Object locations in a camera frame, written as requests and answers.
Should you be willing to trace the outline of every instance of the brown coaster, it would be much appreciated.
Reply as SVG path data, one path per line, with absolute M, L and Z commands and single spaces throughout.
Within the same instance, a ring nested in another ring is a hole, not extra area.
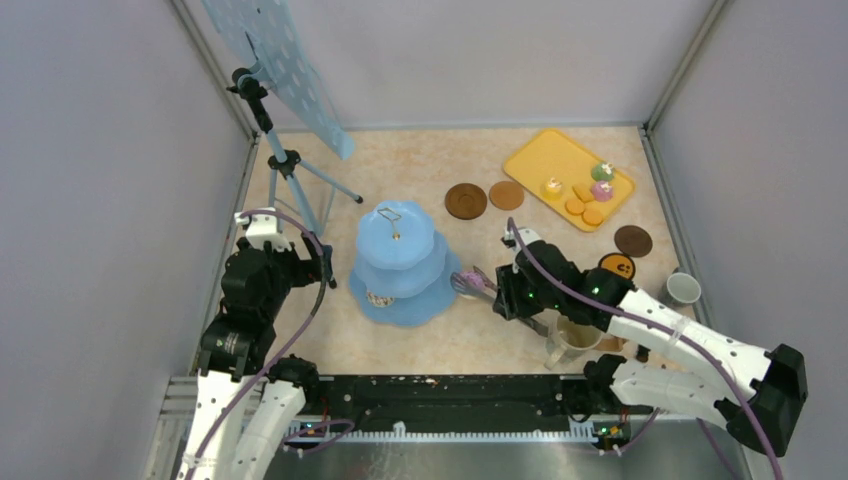
M 489 200 L 501 210 L 515 210 L 524 203 L 524 187 L 511 181 L 498 182 L 489 189 Z
M 471 220 L 486 211 L 486 192 L 472 183 L 454 185 L 445 195 L 448 213 L 460 220 Z
M 654 248 L 654 241 L 643 228 L 636 225 L 627 225 L 621 227 L 615 232 L 615 246 L 622 253 L 630 255 L 633 258 L 644 257 L 651 253 Z

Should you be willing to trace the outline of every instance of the gray wall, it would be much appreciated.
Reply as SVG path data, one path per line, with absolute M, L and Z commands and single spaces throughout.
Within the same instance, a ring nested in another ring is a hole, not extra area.
M 790 478 L 844 478 L 848 2 L 734 2 L 660 126 L 718 326 L 803 351 Z
M 225 71 L 241 66 L 186 0 Z M 342 124 L 640 122 L 712 0 L 290 0 Z M 269 102 L 276 125 L 303 128 Z
M 246 139 L 164 1 L 0 6 L 0 478 L 134 479 Z

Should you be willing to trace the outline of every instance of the tripod stand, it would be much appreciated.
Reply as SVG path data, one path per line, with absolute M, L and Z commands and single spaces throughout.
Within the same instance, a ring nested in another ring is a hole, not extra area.
M 268 96 L 268 90 L 253 77 L 250 70 L 246 68 L 239 68 L 233 72 L 232 79 L 235 85 L 228 88 L 228 90 L 233 93 L 237 93 L 242 100 L 247 102 L 247 105 L 250 107 L 250 111 L 253 113 L 253 118 L 256 119 L 256 124 L 259 126 L 259 129 L 265 133 L 265 138 L 268 139 L 268 143 L 271 145 L 271 151 L 274 152 L 274 154 L 268 159 L 268 166 L 271 167 L 271 185 L 268 192 L 268 205 L 270 207 L 275 207 L 277 202 L 280 202 L 288 209 L 300 215 L 303 219 L 304 226 L 314 232 L 315 235 L 320 236 L 324 233 L 324 227 L 327 224 L 330 206 L 333 204 L 333 198 L 335 197 L 336 190 L 339 190 L 348 197 L 352 198 L 356 201 L 356 203 L 363 202 L 362 196 L 354 193 L 314 165 L 310 165 L 306 160 L 301 159 L 300 154 L 296 150 L 285 150 L 283 148 L 277 134 L 273 132 L 274 123 L 271 121 L 271 117 L 265 110 L 265 106 L 262 105 L 262 99 Z M 312 206 L 309 205 L 309 200 L 303 192 L 303 187 L 301 187 L 297 176 L 295 176 L 294 167 L 298 164 L 333 187 L 332 192 L 330 193 L 330 200 L 327 203 L 327 208 L 324 212 L 324 219 L 320 223 L 315 217 L 315 213 L 312 211 Z M 294 208 L 277 198 L 276 192 L 278 174 L 282 175 L 286 180 L 286 183 L 289 184 L 289 189 L 292 192 L 292 197 L 294 197 L 297 208 Z

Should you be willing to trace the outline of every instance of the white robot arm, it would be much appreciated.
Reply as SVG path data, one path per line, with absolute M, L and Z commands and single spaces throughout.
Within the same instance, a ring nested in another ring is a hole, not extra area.
M 284 359 L 282 362 L 287 361 L 299 360 Z M 303 386 L 289 381 L 276 380 L 265 385 L 259 409 L 244 433 L 242 425 L 247 397 L 242 398 L 224 419 L 206 447 L 203 459 L 198 461 L 191 454 L 197 451 L 212 423 L 223 414 L 223 406 L 235 397 L 250 378 L 245 376 L 240 382 L 234 382 L 229 372 L 214 371 L 197 377 L 197 407 L 178 479 L 185 478 L 192 466 L 195 467 L 193 478 L 204 480 L 265 478 L 265 472 L 277 454 L 283 435 L 306 405 Z
M 508 228 L 502 242 L 515 252 L 515 259 L 496 270 L 496 313 L 509 320 L 554 309 L 578 324 L 595 326 L 657 351 L 688 371 L 659 369 L 618 355 L 603 355 L 597 362 L 589 362 L 584 374 L 588 380 L 608 386 L 622 404 L 648 405 L 703 419 L 764 453 L 736 390 L 763 427 L 776 455 L 786 453 L 807 399 L 800 352 L 783 344 L 771 351 L 747 345 L 667 308 L 614 272 L 600 267 L 581 271 L 532 229 Z M 588 302 L 563 290 L 571 290 Z M 632 316 L 656 326 L 652 328 Z M 693 348 L 690 342 L 699 348 Z M 699 349 L 727 372 L 735 388 Z

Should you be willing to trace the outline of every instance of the small white cup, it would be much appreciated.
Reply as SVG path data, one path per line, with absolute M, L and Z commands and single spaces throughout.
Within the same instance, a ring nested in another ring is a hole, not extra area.
M 545 368 L 553 370 L 559 363 L 572 362 L 597 347 L 604 332 L 590 325 L 578 325 L 568 317 L 560 316 L 550 329 L 546 348 L 549 353 Z
M 683 272 L 674 272 L 666 279 L 657 300 L 672 308 L 692 305 L 701 298 L 701 284 L 695 277 Z

